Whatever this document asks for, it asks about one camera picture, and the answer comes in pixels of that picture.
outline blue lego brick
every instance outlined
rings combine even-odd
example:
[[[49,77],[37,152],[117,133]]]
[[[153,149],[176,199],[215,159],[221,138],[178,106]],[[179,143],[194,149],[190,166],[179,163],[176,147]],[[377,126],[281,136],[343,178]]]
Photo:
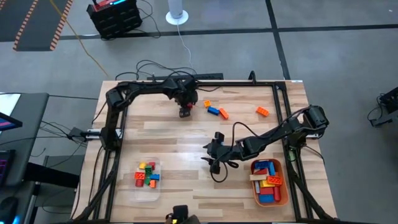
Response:
[[[209,108],[207,108],[207,112],[214,114],[214,115],[219,115],[220,111],[212,106],[209,106]]]
[[[151,180],[159,180],[159,179],[160,179],[160,175],[159,175],[159,174],[152,174],[152,175],[150,176],[150,179],[151,179]]]
[[[272,203],[274,201],[274,195],[259,195],[260,203]]]
[[[256,162],[254,164],[254,168],[255,169],[266,169],[266,168],[268,168],[268,163],[269,163],[269,161]]]
[[[269,162],[268,171],[269,175],[275,175],[275,167],[273,162]]]

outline orange bin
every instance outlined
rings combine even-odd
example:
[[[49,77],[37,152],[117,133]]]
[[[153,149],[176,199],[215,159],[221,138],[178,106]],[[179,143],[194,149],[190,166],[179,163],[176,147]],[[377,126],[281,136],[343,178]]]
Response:
[[[280,162],[276,159],[258,159],[252,162],[251,164],[251,174],[254,173],[254,164],[259,161],[272,161],[274,163],[275,171],[278,172],[279,177],[282,179],[282,185],[279,187],[280,189],[280,201],[279,202],[272,202],[272,203],[260,203],[259,197],[256,193],[256,186],[254,185],[254,181],[252,181],[252,187],[253,187],[253,196],[255,201],[257,202],[258,205],[262,207],[278,207],[278,206],[283,206],[289,201],[289,193],[287,191],[286,187],[286,180],[285,180],[285,175],[284,175],[284,170],[282,168],[282,165]]]

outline toy block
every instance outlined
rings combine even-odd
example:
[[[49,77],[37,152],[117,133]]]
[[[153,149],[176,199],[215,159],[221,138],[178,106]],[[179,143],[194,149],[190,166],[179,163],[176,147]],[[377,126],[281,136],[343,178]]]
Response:
[[[152,171],[155,170],[155,162],[148,162],[148,165],[152,166]]]
[[[268,184],[275,184],[275,185],[282,185],[282,178],[275,177],[275,176],[269,176],[267,178],[267,183]]]
[[[156,188],[156,181],[155,180],[151,180],[150,183],[149,183],[149,187]]]
[[[250,175],[250,181],[254,180],[266,180],[267,179],[267,174],[262,174],[262,175]]]
[[[260,203],[272,203],[272,202],[274,202],[274,196],[273,195],[259,195],[259,201],[260,201]]]
[[[267,174],[267,169],[261,169],[261,170],[255,171],[254,174],[256,174],[256,175]]]
[[[205,100],[205,108],[211,106],[210,100]]]
[[[147,163],[146,162],[140,162],[139,163],[139,168],[140,169],[145,169],[145,166],[147,165]]]
[[[261,187],[260,194],[274,194],[274,188],[273,187]]]
[[[207,108],[207,112],[214,114],[214,115],[219,115],[220,111],[214,107],[209,106],[209,108]]]
[[[275,187],[275,184],[268,184],[266,180],[260,181],[260,187]]]
[[[145,179],[145,173],[143,173],[143,172],[136,172],[134,178],[137,179],[137,180],[144,180],[144,179]]]
[[[146,165],[145,166],[145,175],[146,176],[150,176],[150,175],[152,175],[152,166],[151,165]]]
[[[268,168],[269,161],[259,161],[254,164],[255,169],[266,169]]]
[[[275,167],[272,161],[269,162],[268,169],[269,169],[269,175],[275,175]]]
[[[274,187],[274,199],[276,202],[280,201],[280,188]]]
[[[229,118],[228,113],[227,113],[223,108],[220,108],[219,111],[220,111],[221,116],[222,116],[224,119],[228,119],[228,118]]]
[[[256,187],[256,193],[259,194],[260,193],[260,184],[258,181],[254,181],[254,186]]]
[[[136,187],[142,187],[144,186],[144,180],[138,179],[136,180]]]
[[[149,177],[146,177],[145,180],[144,180],[144,183],[145,183],[146,185],[149,185],[149,184],[150,184],[150,178],[149,178]]]
[[[269,115],[269,112],[266,109],[262,108],[261,106],[257,107],[256,112],[261,114],[261,115],[263,115],[263,116],[268,116]]]
[[[159,176],[160,176],[159,174],[152,174],[152,175],[150,176],[150,179],[151,179],[151,180],[159,180],[159,179],[160,179]]]

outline wooden tabletop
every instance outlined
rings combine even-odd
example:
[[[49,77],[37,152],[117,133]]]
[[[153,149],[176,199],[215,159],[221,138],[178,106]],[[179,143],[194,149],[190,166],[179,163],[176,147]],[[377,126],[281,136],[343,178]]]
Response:
[[[96,114],[105,102],[105,93],[116,84],[117,82],[103,82]],[[286,85],[292,111],[308,106],[302,82],[286,81]],[[172,212],[175,205],[188,205],[190,214],[196,214],[201,222],[294,221],[290,201],[283,207],[274,208],[262,208],[255,203],[249,181],[252,160],[239,161],[238,169],[229,167],[227,180],[218,184],[211,179],[207,162],[200,159],[208,157],[206,149],[202,147],[211,141],[216,131],[225,134],[225,142],[230,144],[232,124],[236,121],[247,124],[258,134],[277,126],[271,88],[222,87],[213,92],[198,91],[198,97],[191,117],[184,119],[178,117],[179,107],[174,100],[168,100],[164,95],[141,95],[133,101],[128,110],[111,222],[164,222],[166,214]],[[281,94],[279,98],[284,108]],[[229,120],[225,121],[220,116],[207,113],[203,106],[204,100],[210,100],[217,108],[224,108],[229,113]],[[266,118],[258,115],[255,112],[258,106],[269,110],[270,115]],[[106,107],[95,121],[94,127],[102,128],[105,118]],[[243,138],[251,133],[237,125],[235,135],[236,138]],[[318,141],[308,140],[307,144],[320,151]],[[100,141],[88,144],[81,172],[80,202],[75,217],[87,206],[100,146]],[[98,188],[103,155],[104,152],[96,166],[94,192]],[[155,202],[132,200],[134,181],[131,174],[136,170],[134,161],[140,157],[157,157],[161,160],[161,193]],[[267,146],[256,159],[259,158],[278,159],[285,167],[280,141]],[[316,154],[303,149],[302,161],[309,191],[325,211],[335,217],[335,206],[322,160]],[[223,178],[223,167],[221,170],[221,175],[216,175],[216,178]],[[297,192],[300,209],[305,217],[302,194],[299,189]],[[103,197],[100,217],[104,217],[107,195],[105,193]]]

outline green lego brick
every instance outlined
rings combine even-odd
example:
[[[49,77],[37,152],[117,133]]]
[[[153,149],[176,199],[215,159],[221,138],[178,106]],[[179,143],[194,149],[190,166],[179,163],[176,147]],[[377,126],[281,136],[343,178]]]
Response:
[[[150,184],[150,177],[146,177],[144,183],[146,185],[149,185]]]
[[[152,166],[147,165],[145,166],[145,176],[151,176],[152,175]]]

